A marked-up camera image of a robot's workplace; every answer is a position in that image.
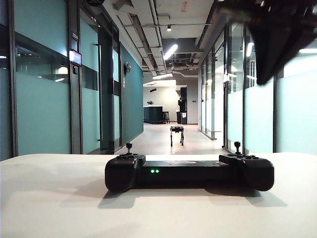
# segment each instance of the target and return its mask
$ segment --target black cabinet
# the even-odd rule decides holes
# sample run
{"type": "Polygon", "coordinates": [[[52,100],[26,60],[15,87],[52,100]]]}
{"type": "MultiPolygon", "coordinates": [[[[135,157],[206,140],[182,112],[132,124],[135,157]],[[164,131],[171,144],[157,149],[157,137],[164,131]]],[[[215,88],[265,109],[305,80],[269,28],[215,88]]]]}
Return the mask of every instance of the black cabinet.
{"type": "Polygon", "coordinates": [[[163,107],[143,107],[143,121],[150,124],[163,124],[163,107]]]}

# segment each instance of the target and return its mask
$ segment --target game controller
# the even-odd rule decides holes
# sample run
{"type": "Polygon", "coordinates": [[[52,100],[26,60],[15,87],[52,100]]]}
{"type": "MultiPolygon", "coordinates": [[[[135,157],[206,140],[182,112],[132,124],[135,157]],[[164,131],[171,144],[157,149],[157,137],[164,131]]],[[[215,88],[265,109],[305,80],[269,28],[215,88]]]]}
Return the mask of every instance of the game controller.
{"type": "Polygon", "coordinates": [[[235,142],[235,154],[219,155],[219,161],[146,161],[145,155],[128,153],[109,160],[105,167],[105,183],[109,191],[125,192],[138,187],[160,187],[182,184],[242,184],[267,191],[274,184],[274,166],[267,160],[241,154],[235,142]]]}

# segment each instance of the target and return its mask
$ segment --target bar stool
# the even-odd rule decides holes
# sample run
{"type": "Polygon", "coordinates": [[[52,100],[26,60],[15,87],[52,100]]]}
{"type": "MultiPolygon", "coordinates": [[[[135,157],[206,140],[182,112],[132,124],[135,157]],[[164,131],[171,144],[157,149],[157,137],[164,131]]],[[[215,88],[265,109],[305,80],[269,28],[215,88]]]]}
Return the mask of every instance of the bar stool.
{"type": "Polygon", "coordinates": [[[169,123],[169,112],[163,112],[164,123],[169,123]]]}

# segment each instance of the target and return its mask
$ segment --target polished floor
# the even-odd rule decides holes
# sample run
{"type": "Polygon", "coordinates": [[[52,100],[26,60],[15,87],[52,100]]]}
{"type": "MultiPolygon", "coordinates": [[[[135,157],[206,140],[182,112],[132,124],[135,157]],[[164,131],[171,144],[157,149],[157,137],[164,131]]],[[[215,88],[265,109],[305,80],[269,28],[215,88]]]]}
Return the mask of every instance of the polished floor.
{"type": "MultiPolygon", "coordinates": [[[[173,146],[170,146],[170,127],[177,125],[169,124],[144,124],[144,132],[132,141],[132,152],[145,155],[201,155],[222,154],[222,137],[218,140],[210,140],[198,130],[198,125],[182,125],[184,127],[184,146],[180,142],[180,133],[173,132],[173,146]]],[[[126,153],[126,147],[117,151],[116,154],[126,153]]]]}

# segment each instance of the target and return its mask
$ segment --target ceiling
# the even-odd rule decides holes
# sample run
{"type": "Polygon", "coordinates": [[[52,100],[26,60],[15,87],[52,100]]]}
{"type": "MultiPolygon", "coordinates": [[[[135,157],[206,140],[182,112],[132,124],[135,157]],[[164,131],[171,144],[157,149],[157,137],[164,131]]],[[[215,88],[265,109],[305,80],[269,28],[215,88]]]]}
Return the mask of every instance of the ceiling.
{"type": "Polygon", "coordinates": [[[111,0],[123,27],[152,76],[179,71],[198,75],[200,42],[210,23],[213,0],[111,0]],[[173,44],[176,52],[164,60],[173,44]]]}

